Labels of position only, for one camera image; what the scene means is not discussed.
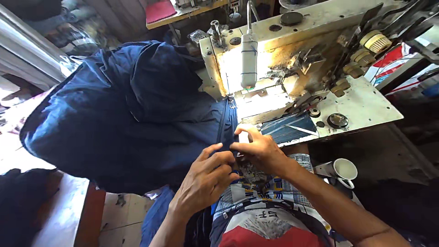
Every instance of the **fabric pile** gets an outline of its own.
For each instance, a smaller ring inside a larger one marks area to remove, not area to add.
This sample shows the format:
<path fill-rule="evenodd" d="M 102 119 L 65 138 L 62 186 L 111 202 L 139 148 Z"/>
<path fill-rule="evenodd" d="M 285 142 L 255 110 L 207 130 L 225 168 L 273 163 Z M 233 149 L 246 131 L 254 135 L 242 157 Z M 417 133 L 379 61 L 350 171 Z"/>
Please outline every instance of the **fabric pile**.
<path fill-rule="evenodd" d="M 89 56 L 99 48 L 120 44 L 95 9 L 82 0 L 0 0 L 0 3 L 67 55 Z"/>
<path fill-rule="evenodd" d="M 236 109 L 198 88 L 187 50 L 158 41 L 101 50 L 42 101 L 20 140 L 111 193 L 178 185 L 207 146 L 234 141 Z"/>
<path fill-rule="evenodd" d="M 37 212 L 53 193 L 46 189 L 55 170 L 32 169 L 21 173 L 12 169 L 0 175 L 0 238 L 2 246 L 31 246 L 41 229 Z"/>

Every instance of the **navy blue fabric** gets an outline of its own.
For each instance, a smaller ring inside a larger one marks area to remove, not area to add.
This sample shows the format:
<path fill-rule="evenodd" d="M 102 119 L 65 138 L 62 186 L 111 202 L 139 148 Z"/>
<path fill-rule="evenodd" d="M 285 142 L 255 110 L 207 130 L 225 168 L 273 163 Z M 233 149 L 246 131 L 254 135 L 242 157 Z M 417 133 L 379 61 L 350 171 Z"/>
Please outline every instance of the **navy blue fabric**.
<path fill-rule="evenodd" d="M 234 141 L 236 109 L 198 92 L 187 51 L 158 41 L 99 51 L 28 117 L 34 156 L 112 193 L 179 185 L 203 148 Z"/>
<path fill-rule="evenodd" d="M 169 188 L 169 186 L 162 188 L 160 195 L 148 210 L 145 219 L 143 220 L 140 247 L 148 247 L 151 243 L 152 238 L 154 238 L 168 213 L 169 203 L 172 201 L 172 198 L 174 198 L 174 195 L 175 193 Z"/>

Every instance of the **wooden table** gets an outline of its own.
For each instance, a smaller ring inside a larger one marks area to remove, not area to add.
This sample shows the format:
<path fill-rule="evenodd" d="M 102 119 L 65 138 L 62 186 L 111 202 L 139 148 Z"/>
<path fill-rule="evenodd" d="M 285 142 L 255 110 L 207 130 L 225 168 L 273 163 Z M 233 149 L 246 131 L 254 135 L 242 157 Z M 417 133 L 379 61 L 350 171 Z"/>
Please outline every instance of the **wooden table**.
<path fill-rule="evenodd" d="M 146 27 L 148 29 L 154 29 L 156 27 L 160 27 L 163 25 L 169 25 L 173 22 L 183 20 L 183 19 L 189 18 L 191 16 L 195 16 L 195 15 L 201 14 L 203 12 L 206 12 L 206 11 L 209 11 L 209 10 L 212 10 L 212 9 L 215 9 L 215 8 L 218 8 L 218 7 L 221 7 L 221 6 L 228 4 L 227 0 L 216 0 L 215 2 L 213 2 L 213 4 L 211 6 L 195 7 L 195 8 L 189 7 L 189 8 L 185 8 L 183 10 L 180 10 L 176 7 L 175 0 L 170 0 L 170 1 L 173 4 L 174 9 L 175 9 L 175 11 L 177 11 L 177 13 L 174 15 L 171 15 L 167 18 L 161 19 L 159 21 L 146 24 Z"/>
<path fill-rule="evenodd" d="M 42 229 L 32 247 L 98 247 L 105 191 L 96 190 L 86 178 L 60 171 L 48 178 L 46 187 L 59 190 L 38 211 Z"/>

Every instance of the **floor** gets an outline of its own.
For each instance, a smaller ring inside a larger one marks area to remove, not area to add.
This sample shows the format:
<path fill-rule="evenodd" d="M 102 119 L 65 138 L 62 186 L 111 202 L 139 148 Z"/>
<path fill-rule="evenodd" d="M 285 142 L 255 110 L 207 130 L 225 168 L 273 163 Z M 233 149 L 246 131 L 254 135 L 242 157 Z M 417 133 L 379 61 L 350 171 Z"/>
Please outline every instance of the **floor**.
<path fill-rule="evenodd" d="M 143 219 L 153 203 L 135 194 L 107 193 L 99 247 L 139 247 Z"/>

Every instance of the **industrial sewing machine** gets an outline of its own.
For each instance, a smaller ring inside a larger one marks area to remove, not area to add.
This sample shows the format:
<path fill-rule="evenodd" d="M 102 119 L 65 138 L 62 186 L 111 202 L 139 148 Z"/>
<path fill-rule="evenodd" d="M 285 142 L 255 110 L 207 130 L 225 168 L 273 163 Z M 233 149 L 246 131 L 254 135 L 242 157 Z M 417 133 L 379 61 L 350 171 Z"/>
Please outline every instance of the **industrial sewing machine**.
<path fill-rule="evenodd" d="M 260 21 L 249 1 L 247 26 L 218 30 L 213 21 L 216 33 L 200 41 L 205 91 L 233 98 L 241 123 L 308 112 L 323 124 L 319 137 L 401 119 L 362 75 L 402 41 L 437 62 L 414 40 L 432 27 L 420 12 L 426 2 L 329 0 Z M 334 126 L 334 113 L 346 119 Z"/>

